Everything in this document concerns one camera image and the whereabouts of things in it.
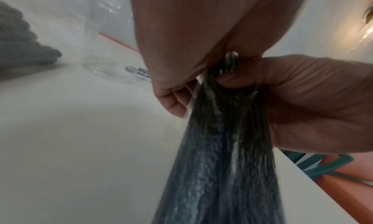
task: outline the transparent container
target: transparent container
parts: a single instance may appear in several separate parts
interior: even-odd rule
[[[84,26],[82,65],[96,76],[122,82],[133,83],[140,68],[140,56],[126,59],[122,46],[100,34],[103,26],[118,17],[123,2],[129,0],[87,0],[87,15]]]

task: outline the white surface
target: white surface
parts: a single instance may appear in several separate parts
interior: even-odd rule
[[[44,44],[62,51],[64,67],[0,82],[0,223],[150,223],[182,137],[182,121],[165,112],[149,83],[118,84],[84,71],[78,45],[51,29],[77,28],[78,35],[79,22],[74,26],[68,16],[39,15],[30,0],[8,1],[24,7]],[[345,6],[326,5],[314,15],[335,14],[328,10],[336,5]],[[364,5],[356,6],[363,12]],[[309,18],[301,20],[269,54],[297,49],[317,55],[326,44],[340,42],[317,40],[315,33],[300,39],[299,32],[310,26]],[[323,21],[310,30],[322,33],[328,28]],[[140,61],[105,38],[102,47],[124,64]],[[278,150],[275,157],[288,224],[356,223]]]

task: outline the hand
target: hand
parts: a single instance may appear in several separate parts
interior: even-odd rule
[[[247,59],[217,78],[227,88],[263,86],[276,147],[300,152],[373,151],[373,65],[290,55]]]
[[[132,0],[136,38],[154,94],[183,117],[196,77],[230,51],[262,55],[303,0]]]

